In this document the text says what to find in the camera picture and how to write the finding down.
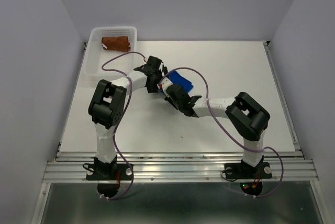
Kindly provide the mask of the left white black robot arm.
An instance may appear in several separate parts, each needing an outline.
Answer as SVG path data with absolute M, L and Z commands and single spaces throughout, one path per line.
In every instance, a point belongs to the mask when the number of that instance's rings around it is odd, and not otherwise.
M 97 151 L 94 163 L 84 164 L 86 179 L 90 181 L 114 180 L 117 177 L 117 151 L 114 144 L 115 130 L 121 122 L 126 98 L 133 91 L 146 88 L 148 93 L 158 92 L 158 82 L 163 77 L 162 60 L 150 56 L 146 63 L 129 74 L 113 80 L 97 83 L 88 114 L 96 130 Z

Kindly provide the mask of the brown microfiber towel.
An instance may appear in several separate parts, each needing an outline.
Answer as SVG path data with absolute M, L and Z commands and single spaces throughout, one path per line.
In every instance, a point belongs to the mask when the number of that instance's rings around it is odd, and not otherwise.
M 102 47 L 107 51 L 129 52 L 130 42 L 127 36 L 102 37 Z

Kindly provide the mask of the blue microfiber towel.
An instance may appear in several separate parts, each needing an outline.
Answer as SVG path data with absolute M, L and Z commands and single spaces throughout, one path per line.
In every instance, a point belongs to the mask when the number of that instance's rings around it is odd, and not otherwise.
M 169 78 L 173 84 L 180 85 L 187 93 L 190 92 L 194 87 L 191 81 L 181 76 L 177 71 L 171 71 L 167 73 L 165 77 Z M 167 90 L 163 93 L 165 96 L 168 96 Z

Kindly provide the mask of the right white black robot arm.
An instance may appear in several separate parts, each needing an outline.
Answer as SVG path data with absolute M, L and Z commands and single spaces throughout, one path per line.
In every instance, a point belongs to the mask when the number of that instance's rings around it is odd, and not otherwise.
M 226 179 L 252 179 L 262 173 L 264 160 L 263 138 L 268 127 L 270 114 L 248 93 L 241 92 L 234 98 L 209 99 L 189 96 L 180 84 L 161 84 L 166 100 L 187 117 L 210 117 L 230 120 L 243 138 L 242 160 L 225 165 Z

